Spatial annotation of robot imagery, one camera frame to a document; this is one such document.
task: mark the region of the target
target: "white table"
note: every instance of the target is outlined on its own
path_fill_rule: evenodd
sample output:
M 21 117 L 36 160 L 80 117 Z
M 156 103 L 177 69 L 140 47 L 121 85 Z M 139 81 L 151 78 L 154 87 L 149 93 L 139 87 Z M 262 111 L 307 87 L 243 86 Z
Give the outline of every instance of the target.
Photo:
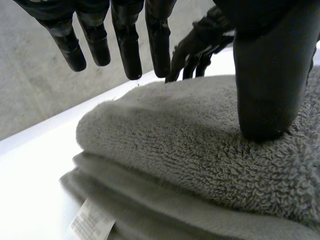
M 235 73 L 231 48 L 211 61 L 207 76 Z M 0 240 L 74 239 L 67 229 L 80 206 L 59 178 L 74 168 L 72 158 L 82 151 L 75 138 L 78 121 L 97 104 L 154 81 L 161 79 L 146 73 L 0 141 Z

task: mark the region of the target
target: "concrete floor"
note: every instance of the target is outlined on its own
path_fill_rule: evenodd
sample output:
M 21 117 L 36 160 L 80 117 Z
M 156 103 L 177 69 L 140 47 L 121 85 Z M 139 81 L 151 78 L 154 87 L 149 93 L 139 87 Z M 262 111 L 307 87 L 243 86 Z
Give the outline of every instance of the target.
M 178 0 L 169 18 L 170 51 L 204 16 L 212 0 Z M 136 24 L 143 73 L 153 69 L 144 12 Z M 46 29 L 12 0 L 0 0 L 0 140 L 42 122 L 128 79 L 108 12 L 105 28 L 111 64 L 95 65 L 78 20 L 73 27 L 86 70 L 73 72 Z

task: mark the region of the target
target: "gray towel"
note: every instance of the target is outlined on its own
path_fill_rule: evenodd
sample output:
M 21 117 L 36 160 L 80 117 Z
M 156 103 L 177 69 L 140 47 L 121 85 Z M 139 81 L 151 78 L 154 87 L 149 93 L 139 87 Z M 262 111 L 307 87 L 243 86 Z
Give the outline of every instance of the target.
M 241 136 L 234 76 L 136 88 L 86 114 L 85 152 L 113 159 L 217 205 L 320 224 L 320 68 L 290 134 Z
M 302 224 L 215 206 L 162 179 L 105 157 L 81 153 L 61 178 L 78 200 L 88 197 L 115 219 L 110 237 L 128 240 L 318 240 Z

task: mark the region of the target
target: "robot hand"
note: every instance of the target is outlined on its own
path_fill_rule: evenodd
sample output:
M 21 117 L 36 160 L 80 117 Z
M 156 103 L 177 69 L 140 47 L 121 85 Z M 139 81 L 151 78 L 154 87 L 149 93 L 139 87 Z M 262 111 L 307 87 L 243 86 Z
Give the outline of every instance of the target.
M 320 40 L 318 0 L 214 0 L 206 17 L 175 48 L 166 82 L 204 74 L 211 54 L 232 39 L 238 119 L 243 136 L 257 142 L 289 131 L 304 99 Z
M 209 31 L 208 27 L 202 29 L 201 26 L 209 24 Z M 234 40 L 233 35 L 225 35 L 234 30 L 234 27 L 216 6 L 193 25 L 193 30 L 174 48 L 171 73 L 166 77 L 166 83 L 177 81 L 183 68 L 184 80 L 192 78 L 194 71 L 196 77 L 204 76 L 206 68 L 211 64 L 212 54 L 219 53 Z
M 144 0 L 14 0 L 44 26 L 56 42 L 70 68 L 79 72 L 86 68 L 86 60 L 72 27 L 76 12 L 98 66 L 106 66 L 111 57 L 104 20 L 111 5 L 114 26 L 126 76 L 130 80 L 142 76 L 136 21 Z M 177 0 L 145 0 L 145 19 L 151 57 L 159 78 L 170 72 L 168 17 Z

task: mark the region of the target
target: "care label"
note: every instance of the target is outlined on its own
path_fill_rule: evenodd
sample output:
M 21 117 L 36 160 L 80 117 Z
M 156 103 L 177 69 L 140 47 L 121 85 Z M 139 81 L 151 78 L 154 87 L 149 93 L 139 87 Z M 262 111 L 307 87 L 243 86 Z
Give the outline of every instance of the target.
M 107 240 L 116 220 L 87 198 L 70 229 L 80 240 Z

